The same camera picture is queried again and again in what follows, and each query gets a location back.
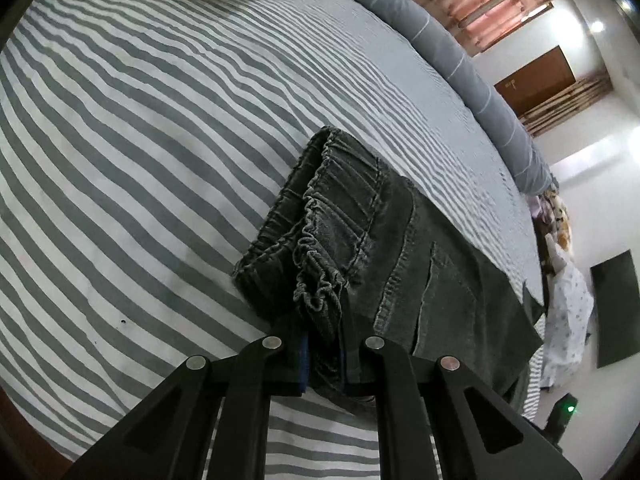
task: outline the pile of clothes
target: pile of clothes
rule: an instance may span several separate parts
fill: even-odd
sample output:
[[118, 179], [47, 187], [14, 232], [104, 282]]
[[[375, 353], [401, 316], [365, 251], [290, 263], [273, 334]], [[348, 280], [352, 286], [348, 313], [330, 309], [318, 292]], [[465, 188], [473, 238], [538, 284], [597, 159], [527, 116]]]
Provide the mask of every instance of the pile of clothes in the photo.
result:
[[526, 289], [473, 247], [412, 183], [355, 137], [315, 134], [246, 254], [234, 283], [270, 323], [308, 327], [310, 384], [360, 415], [372, 399], [342, 394], [342, 310], [412, 355], [454, 355], [516, 410], [542, 316]]
[[547, 234], [551, 234], [554, 242], [573, 257], [569, 213], [558, 192], [549, 189], [542, 195], [527, 196], [527, 201], [531, 217], [541, 227], [542, 237], [544, 238]]
[[528, 197], [546, 276], [545, 350], [541, 386], [566, 384], [580, 368], [593, 296], [573, 261], [569, 213], [556, 191]]

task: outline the jeans pocket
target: jeans pocket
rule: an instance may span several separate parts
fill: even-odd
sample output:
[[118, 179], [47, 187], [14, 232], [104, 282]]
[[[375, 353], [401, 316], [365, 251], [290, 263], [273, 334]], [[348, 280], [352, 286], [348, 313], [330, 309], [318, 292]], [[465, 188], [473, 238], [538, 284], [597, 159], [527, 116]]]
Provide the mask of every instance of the jeans pocket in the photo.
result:
[[472, 366], [478, 304], [455, 264], [434, 243], [415, 325], [412, 355], [430, 360], [453, 355]]

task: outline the black device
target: black device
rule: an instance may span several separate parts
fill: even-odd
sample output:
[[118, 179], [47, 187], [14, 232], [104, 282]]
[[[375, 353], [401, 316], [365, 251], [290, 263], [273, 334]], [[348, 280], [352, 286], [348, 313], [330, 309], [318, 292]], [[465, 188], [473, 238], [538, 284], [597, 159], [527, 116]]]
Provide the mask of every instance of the black device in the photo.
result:
[[[533, 425], [455, 357], [409, 356], [343, 306], [344, 392], [376, 396], [382, 480], [580, 480]], [[220, 404], [207, 479], [264, 477], [271, 396], [300, 396], [308, 337], [298, 314], [237, 356], [192, 356], [82, 455], [65, 480], [200, 480]]]
[[571, 421], [572, 416], [574, 416], [577, 407], [578, 399], [572, 396], [572, 394], [566, 394], [554, 404], [545, 429], [542, 431], [542, 434], [549, 442], [558, 446], [560, 438], [564, 435], [566, 427]]
[[598, 313], [598, 368], [640, 352], [640, 291], [631, 251], [591, 267]]

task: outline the ceiling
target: ceiling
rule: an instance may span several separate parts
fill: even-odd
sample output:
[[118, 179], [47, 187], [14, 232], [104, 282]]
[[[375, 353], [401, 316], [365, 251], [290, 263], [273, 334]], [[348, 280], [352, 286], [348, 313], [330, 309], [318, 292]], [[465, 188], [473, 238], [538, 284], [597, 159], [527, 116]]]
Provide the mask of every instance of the ceiling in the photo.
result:
[[593, 34], [617, 94], [640, 116], [640, 43], [614, 0], [574, 0], [588, 25], [602, 22]]

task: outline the white patterned sheet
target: white patterned sheet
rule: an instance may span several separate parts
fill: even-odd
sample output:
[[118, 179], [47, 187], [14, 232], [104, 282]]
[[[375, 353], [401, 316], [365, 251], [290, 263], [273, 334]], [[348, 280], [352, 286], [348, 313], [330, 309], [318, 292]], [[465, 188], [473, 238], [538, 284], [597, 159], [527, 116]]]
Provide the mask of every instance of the white patterned sheet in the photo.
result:
[[[306, 141], [344, 129], [542, 297], [528, 209], [460, 98], [353, 0], [35, 0], [0, 55], [0, 382], [76, 458], [189, 355]], [[540, 356], [526, 415], [535, 414]], [[374, 428], [272, 402], [266, 475], [378, 478]]]

